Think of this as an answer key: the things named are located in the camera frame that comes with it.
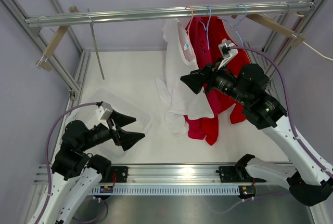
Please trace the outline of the white t shirt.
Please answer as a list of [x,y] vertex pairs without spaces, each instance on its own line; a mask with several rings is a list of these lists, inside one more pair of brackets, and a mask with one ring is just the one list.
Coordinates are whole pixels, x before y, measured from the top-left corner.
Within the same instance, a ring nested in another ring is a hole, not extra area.
[[169,106],[165,113],[166,124],[175,138],[188,135],[190,120],[213,118],[213,111],[204,93],[193,93],[181,80],[197,70],[197,61],[186,65],[181,57],[176,36],[178,19],[167,19],[162,28],[167,51],[162,78],[155,79],[160,99]]

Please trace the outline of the magenta polo shirt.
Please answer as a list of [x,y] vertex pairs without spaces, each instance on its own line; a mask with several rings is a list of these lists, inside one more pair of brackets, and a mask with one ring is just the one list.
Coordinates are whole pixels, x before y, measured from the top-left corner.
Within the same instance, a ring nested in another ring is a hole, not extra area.
[[[190,42],[200,69],[204,68],[206,64],[213,62],[209,41],[207,40],[206,25],[208,20],[208,17],[195,17],[191,24],[187,26],[189,28]],[[204,95],[213,111],[213,118],[204,117],[197,120],[190,120],[186,116],[185,120],[189,124],[188,137],[205,140],[209,145],[213,145],[219,136],[219,119],[217,115],[220,113],[221,103],[214,91],[210,91]]]

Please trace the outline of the red t shirt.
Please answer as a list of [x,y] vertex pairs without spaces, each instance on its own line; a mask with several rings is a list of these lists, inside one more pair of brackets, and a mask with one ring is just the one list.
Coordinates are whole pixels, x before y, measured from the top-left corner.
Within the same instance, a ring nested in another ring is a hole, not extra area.
[[[211,62],[215,62],[221,56],[221,52],[218,45],[222,43],[222,40],[229,40],[229,36],[224,28],[224,23],[221,19],[214,16],[211,18],[209,23],[209,43],[211,52]],[[241,67],[245,64],[249,64],[249,59],[245,51],[240,50],[235,58],[233,58],[226,67],[235,75],[238,76]],[[229,98],[228,96],[218,92],[217,90],[212,90],[206,94],[208,102],[214,114],[214,118],[206,118],[202,121],[202,128],[206,133],[206,142],[209,145],[214,145],[219,136],[219,119],[218,115],[231,106],[234,106],[231,114],[229,115],[229,120],[232,124],[241,123],[246,120],[245,115],[242,113],[243,106],[236,102],[235,100]]]

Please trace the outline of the light blue wire hanger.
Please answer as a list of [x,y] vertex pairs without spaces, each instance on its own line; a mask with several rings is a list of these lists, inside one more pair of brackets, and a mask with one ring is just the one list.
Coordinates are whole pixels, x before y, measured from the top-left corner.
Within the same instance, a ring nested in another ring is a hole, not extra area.
[[231,23],[230,23],[229,21],[227,21],[226,19],[222,19],[222,18],[220,18],[220,17],[218,17],[218,19],[221,20],[221,21],[223,21],[223,22],[225,22],[225,23],[227,23],[231,28],[235,29],[235,33],[237,34],[237,36],[238,36],[238,38],[239,38],[239,40],[240,40],[240,43],[241,43],[242,47],[244,47],[244,42],[243,42],[243,40],[242,40],[242,38],[241,38],[241,36],[240,36],[240,34],[239,34],[239,25],[240,25],[241,22],[247,17],[247,15],[248,15],[248,10],[247,10],[247,6],[246,6],[245,4],[237,4],[237,5],[236,5],[237,8],[239,8],[240,6],[244,8],[244,10],[245,10],[245,15],[244,15],[241,19],[239,19],[238,22],[237,22],[236,24],[231,24]]
[[212,7],[211,7],[211,5],[208,5],[208,11],[209,11],[209,16],[208,16],[207,24],[204,24],[202,21],[201,21],[201,23],[204,27],[204,30],[206,31],[207,48],[208,48],[208,50],[210,50],[209,25],[210,25],[210,21],[211,21],[211,17],[212,17]]

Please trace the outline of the pink wire hanger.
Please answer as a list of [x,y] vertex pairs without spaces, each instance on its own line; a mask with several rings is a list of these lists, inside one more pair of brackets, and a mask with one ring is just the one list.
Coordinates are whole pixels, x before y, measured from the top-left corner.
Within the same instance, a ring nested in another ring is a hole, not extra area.
[[178,18],[189,18],[187,24],[182,24],[178,21],[176,26],[177,45],[186,65],[196,61],[196,55],[190,41],[189,30],[194,18],[194,11],[191,5],[176,7]]

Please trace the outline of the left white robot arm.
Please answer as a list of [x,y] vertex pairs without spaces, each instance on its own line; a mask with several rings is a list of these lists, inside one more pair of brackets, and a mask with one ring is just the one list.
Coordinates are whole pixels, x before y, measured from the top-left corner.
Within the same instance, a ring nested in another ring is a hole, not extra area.
[[99,182],[115,183],[116,169],[102,155],[89,155],[89,150],[112,140],[123,151],[145,137],[145,134],[126,131],[124,126],[136,118],[115,110],[96,110],[98,125],[88,128],[84,122],[71,118],[65,126],[60,150],[47,167],[48,186],[29,223],[69,223],[93,187]]

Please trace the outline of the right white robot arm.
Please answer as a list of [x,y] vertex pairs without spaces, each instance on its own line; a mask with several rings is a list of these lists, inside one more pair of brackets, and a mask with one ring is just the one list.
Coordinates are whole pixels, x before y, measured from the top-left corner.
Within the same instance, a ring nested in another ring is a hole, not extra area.
[[272,182],[289,190],[306,206],[314,206],[332,195],[332,165],[301,139],[287,110],[265,91],[269,78],[258,64],[244,65],[238,76],[227,68],[219,69],[217,64],[207,64],[180,80],[196,94],[202,89],[217,90],[239,102],[246,120],[270,137],[292,163],[282,166],[246,154],[235,165],[239,180]]

